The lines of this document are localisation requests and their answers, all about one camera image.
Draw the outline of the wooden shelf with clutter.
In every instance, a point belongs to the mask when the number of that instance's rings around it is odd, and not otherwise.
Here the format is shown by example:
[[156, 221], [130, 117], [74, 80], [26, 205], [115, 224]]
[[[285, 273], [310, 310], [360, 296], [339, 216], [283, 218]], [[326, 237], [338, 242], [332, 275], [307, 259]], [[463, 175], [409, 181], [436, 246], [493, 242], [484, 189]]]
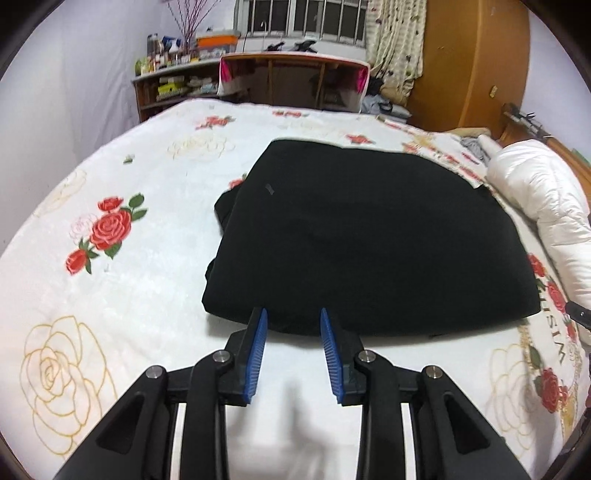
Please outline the wooden shelf with clutter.
[[216, 98], [219, 63], [219, 59], [199, 60], [135, 77], [132, 85], [139, 122], [187, 99]]

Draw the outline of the pink blossom branch vase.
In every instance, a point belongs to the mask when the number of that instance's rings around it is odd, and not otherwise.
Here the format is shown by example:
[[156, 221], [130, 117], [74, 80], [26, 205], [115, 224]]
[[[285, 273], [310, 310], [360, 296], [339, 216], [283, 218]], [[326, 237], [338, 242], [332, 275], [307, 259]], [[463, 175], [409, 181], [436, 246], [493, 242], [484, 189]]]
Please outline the pink blossom branch vase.
[[164, 2], [179, 29], [186, 52], [190, 52], [194, 48], [197, 28], [218, 3], [218, 0], [173, 0]]

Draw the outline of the white puffy duvet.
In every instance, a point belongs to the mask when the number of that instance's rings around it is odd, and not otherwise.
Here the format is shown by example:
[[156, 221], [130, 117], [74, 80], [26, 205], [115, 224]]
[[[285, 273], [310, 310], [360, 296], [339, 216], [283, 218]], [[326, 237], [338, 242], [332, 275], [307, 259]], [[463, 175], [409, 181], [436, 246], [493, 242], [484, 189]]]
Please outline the white puffy duvet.
[[483, 147], [486, 178], [535, 222], [568, 298], [590, 307], [590, 208], [582, 186], [560, 156], [538, 140]]

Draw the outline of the wooden headboard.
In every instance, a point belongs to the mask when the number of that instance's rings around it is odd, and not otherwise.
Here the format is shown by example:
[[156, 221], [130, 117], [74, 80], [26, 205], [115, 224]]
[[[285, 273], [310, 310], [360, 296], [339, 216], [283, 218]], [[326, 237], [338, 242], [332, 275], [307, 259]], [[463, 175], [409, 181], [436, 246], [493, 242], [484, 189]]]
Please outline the wooden headboard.
[[525, 113], [514, 103], [502, 106], [504, 130], [498, 142], [503, 146], [525, 141], [538, 140], [557, 153], [575, 172], [590, 173], [590, 162], [575, 150], [569, 150], [554, 135], [547, 132], [536, 119], [535, 113]]

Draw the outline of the clothes pile on chair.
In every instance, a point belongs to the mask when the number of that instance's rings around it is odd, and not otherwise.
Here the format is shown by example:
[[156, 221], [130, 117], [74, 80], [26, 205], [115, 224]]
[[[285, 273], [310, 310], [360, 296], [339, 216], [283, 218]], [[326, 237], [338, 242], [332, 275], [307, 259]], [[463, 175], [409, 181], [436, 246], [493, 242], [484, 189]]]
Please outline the clothes pile on chair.
[[407, 123], [412, 113], [407, 109], [407, 99], [396, 90], [387, 87], [381, 79], [371, 77], [367, 93], [362, 100], [361, 112], [383, 115]]

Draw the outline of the wooden wardrobe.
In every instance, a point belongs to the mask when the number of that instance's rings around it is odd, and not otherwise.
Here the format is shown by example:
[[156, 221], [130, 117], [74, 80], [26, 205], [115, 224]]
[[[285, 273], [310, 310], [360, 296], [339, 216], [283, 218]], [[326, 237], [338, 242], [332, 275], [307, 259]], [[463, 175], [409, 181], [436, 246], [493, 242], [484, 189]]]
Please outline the wooden wardrobe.
[[522, 2], [429, 1], [423, 75], [408, 101], [411, 124], [436, 132], [486, 127], [498, 138], [502, 107], [522, 103], [529, 56]]

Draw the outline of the black winter coat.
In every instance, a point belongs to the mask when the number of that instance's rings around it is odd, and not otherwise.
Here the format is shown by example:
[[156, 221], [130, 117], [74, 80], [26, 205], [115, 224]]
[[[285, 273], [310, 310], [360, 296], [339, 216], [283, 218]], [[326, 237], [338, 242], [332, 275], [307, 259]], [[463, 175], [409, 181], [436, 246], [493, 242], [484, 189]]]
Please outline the black winter coat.
[[491, 191], [407, 153], [276, 140], [215, 207], [202, 304], [318, 335], [444, 335], [537, 314], [535, 274]]

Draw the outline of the barred window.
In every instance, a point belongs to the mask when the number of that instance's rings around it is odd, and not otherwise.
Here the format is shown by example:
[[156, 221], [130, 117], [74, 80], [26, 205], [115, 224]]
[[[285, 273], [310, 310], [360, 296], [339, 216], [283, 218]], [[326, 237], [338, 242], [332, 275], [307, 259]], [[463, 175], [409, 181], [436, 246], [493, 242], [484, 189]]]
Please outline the barred window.
[[363, 46], [368, 1], [242, 0], [235, 29], [245, 38], [311, 38]]

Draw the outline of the orange plastic storage box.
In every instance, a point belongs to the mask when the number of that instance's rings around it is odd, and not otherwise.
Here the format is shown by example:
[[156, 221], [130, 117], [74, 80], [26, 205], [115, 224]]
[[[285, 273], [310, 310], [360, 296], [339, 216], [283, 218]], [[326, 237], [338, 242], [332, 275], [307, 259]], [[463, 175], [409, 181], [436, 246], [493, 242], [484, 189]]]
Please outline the orange plastic storage box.
[[200, 59], [221, 58], [233, 53], [238, 46], [239, 33], [235, 31], [206, 32], [197, 38], [197, 53]]

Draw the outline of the wooden desk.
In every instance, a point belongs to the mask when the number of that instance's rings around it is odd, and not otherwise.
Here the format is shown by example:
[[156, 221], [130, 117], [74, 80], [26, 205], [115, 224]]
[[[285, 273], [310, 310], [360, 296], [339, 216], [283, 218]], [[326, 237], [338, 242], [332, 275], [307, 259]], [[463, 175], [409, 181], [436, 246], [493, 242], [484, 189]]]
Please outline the wooden desk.
[[232, 53], [219, 61], [221, 97], [254, 104], [359, 113], [370, 65], [304, 52]]

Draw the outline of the patterned cream curtain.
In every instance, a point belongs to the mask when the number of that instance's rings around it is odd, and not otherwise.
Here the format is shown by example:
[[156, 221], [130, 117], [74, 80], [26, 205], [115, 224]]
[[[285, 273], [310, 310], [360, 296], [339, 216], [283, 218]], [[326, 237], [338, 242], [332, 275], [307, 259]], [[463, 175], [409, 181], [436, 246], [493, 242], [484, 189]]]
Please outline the patterned cream curtain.
[[370, 74], [406, 105], [423, 75], [426, 0], [369, 1], [365, 20]]

